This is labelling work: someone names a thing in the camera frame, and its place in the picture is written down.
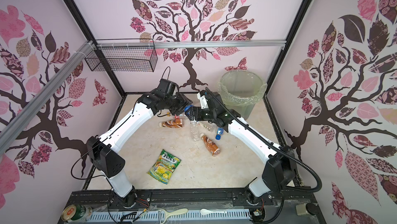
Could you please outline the large clear square bottle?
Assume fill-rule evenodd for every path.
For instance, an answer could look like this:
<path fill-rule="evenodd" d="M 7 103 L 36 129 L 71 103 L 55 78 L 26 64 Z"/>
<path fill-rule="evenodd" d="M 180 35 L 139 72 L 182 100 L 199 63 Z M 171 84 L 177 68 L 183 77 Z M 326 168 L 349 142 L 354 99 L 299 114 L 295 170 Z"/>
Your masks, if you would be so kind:
<path fill-rule="evenodd" d="M 205 123 L 202 121 L 198 121 L 197 122 L 201 127 L 203 127 L 204 129 L 206 129 L 209 132 L 215 132 L 217 130 L 217 126 L 215 124 L 212 123 Z"/>

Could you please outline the brown Nescafe coffee bottle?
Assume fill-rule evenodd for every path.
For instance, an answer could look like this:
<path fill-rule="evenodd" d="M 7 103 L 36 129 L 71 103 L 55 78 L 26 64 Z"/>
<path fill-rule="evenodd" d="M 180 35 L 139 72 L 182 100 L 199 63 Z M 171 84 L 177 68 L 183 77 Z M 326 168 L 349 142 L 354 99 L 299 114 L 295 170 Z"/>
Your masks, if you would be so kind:
<path fill-rule="evenodd" d="M 183 120 L 181 119 L 172 119 L 172 120 L 160 122 L 159 126 L 165 128 L 183 128 L 184 123 Z"/>

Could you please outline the clear ribbed water bottle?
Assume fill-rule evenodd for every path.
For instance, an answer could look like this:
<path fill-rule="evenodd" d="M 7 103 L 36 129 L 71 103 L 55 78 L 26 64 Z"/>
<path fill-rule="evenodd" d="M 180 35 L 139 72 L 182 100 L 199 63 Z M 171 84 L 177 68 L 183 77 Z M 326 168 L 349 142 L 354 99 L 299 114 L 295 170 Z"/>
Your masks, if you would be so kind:
<path fill-rule="evenodd" d="M 197 121 L 190 122 L 190 131 L 193 141 L 199 142 L 201 140 L 201 137 L 200 137 L 199 126 L 197 124 Z"/>

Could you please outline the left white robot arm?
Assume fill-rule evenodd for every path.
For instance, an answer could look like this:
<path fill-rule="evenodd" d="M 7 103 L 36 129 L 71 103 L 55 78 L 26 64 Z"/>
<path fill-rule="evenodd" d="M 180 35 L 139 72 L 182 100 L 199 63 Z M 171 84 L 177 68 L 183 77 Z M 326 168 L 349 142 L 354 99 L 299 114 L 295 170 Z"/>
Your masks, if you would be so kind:
<path fill-rule="evenodd" d="M 133 192 L 124 171 L 125 160 L 118 154 L 128 139 L 149 119 L 161 110 L 169 110 L 171 115 L 184 113 L 192 100 L 184 94 L 171 96 L 145 93 L 137 99 L 134 108 L 110 130 L 98 138 L 87 141 L 88 155 L 94 167 L 99 170 L 121 198 Z"/>

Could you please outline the red label clear bottle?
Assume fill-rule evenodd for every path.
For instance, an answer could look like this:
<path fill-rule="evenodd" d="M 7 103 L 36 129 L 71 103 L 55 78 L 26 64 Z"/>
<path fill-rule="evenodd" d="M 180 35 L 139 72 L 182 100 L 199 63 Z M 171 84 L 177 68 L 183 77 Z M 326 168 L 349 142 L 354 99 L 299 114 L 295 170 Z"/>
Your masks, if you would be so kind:
<path fill-rule="evenodd" d="M 177 122 L 182 122 L 183 121 L 183 117 L 181 115 L 175 115 L 174 116 L 174 120 Z"/>

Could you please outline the brown tea bottle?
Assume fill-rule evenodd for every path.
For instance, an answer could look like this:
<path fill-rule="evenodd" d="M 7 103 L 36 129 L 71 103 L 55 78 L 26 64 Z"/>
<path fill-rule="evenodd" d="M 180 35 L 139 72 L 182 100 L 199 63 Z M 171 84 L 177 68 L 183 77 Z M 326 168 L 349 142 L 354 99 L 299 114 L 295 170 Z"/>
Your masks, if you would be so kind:
<path fill-rule="evenodd" d="M 220 148 L 204 133 L 200 134 L 200 136 L 210 154 L 212 156 L 218 156 L 221 152 Z"/>

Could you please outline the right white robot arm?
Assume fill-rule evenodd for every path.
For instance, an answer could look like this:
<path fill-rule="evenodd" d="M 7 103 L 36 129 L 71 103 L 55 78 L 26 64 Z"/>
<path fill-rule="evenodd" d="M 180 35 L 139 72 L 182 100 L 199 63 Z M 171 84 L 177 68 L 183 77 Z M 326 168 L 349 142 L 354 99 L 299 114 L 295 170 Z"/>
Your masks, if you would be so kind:
<path fill-rule="evenodd" d="M 296 163 L 286 156 L 289 148 L 273 143 L 248 125 L 244 118 L 233 109 L 216 103 L 213 107 L 188 106 L 185 115 L 194 121 L 209 121 L 223 128 L 229 134 L 241 140 L 263 162 L 261 177 L 255 178 L 247 186 L 253 198 L 267 193 L 278 193 L 296 177 Z"/>

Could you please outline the Pocari Sweat bottle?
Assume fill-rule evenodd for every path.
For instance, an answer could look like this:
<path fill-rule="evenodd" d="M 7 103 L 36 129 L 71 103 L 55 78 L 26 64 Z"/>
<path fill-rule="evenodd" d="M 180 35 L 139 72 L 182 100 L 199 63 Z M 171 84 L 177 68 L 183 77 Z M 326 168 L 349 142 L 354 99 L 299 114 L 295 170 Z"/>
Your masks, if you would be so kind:
<path fill-rule="evenodd" d="M 192 107 L 193 107 L 192 105 L 186 106 L 186 107 L 184 108 L 184 112 L 189 111 Z"/>

